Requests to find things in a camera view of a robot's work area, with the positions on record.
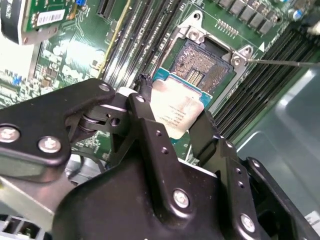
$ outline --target green circuit board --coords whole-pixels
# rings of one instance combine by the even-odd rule
[[[121,7],[114,7],[108,18],[97,15],[100,1],[87,0],[85,6],[78,6],[74,19],[64,22],[54,37],[41,44],[32,77],[0,69],[2,107],[89,78],[101,78],[117,89],[131,87],[139,73],[152,75],[160,66],[170,71],[187,40],[178,39],[168,52],[166,46],[177,27],[195,11],[201,11],[201,27],[205,31],[235,50],[245,45],[252,46],[252,57],[259,59],[288,26],[287,12],[293,4],[290,0],[286,3],[261,0],[268,13],[277,16],[270,30],[262,34],[241,20],[240,15],[231,14],[230,10],[213,0],[122,0]],[[71,11],[72,1],[66,1],[64,7]],[[251,68],[250,65],[247,67],[229,94]],[[12,79],[20,77],[22,80],[18,84],[13,83]],[[230,73],[221,80],[212,92],[211,104],[233,77],[234,73]],[[174,146],[178,157],[185,159],[189,147],[188,134]],[[77,143],[74,149],[107,160],[111,152],[110,136],[97,132],[94,137]]]
[[[76,6],[72,0],[30,0],[25,15],[26,31],[68,20],[73,7]]]

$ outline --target black plastic bracket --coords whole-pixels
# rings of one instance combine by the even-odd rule
[[[269,236],[279,240],[320,239],[266,168],[253,157],[243,162],[250,176],[256,214]]]
[[[166,128],[155,121],[150,104],[139,94],[130,94],[127,107],[150,183],[154,211],[168,226],[184,228],[195,216],[196,207]],[[188,198],[187,207],[181,207],[174,201],[177,190]]]
[[[13,142],[0,141],[0,175],[35,182],[56,180],[70,158],[69,132],[75,131],[81,112],[107,104],[114,96],[111,86],[92,78],[0,110],[0,127],[19,132]],[[60,150],[41,151],[38,144],[45,137],[56,138]]]
[[[247,170],[234,146],[219,135],[212,115],[204,110],[189,129],[193,155],[220,179],[219,224],[226,239],[260,239],[259,223]]]

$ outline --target black metal plate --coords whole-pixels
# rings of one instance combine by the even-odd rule
[[[137,156],[75,188],[56,212],[53,239],[224,239],[218,223],[218,179],[180,164],[192,183],[197,206],[195,217],[184,229],[169,228],[157,218],[142,156]]]
[[[0,127],[12,126],[20,132],[18,140],[0,142],[0,175],[36,182],[57,179],[71,154],[66,118],[111,100],[115,91],[110,86],[103,91],[101,84],[105,83],[92,78],[0,110]],[[60,151],[45,153],[38,148],[46,136],[59,139]]]

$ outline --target motherboard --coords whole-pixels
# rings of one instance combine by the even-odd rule
[[[1,5],[1,20],[8,14]],[[313,0],[51,0],[27,1],[24,31],[46,31],[41,43],[17,45],[1,36],[0,106],[99,78],[133,88],[136,77],[175,80],[199,92],[213,114],[313,6]],[[172,141],[190,158],[186,132]],[[73,149],[108,161],[110,135],[97,132]]]

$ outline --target gray metal panel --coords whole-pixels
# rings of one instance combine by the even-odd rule
[[[320,70],[309,70],[237,148],[264,164],[304,216],[320,212]]]

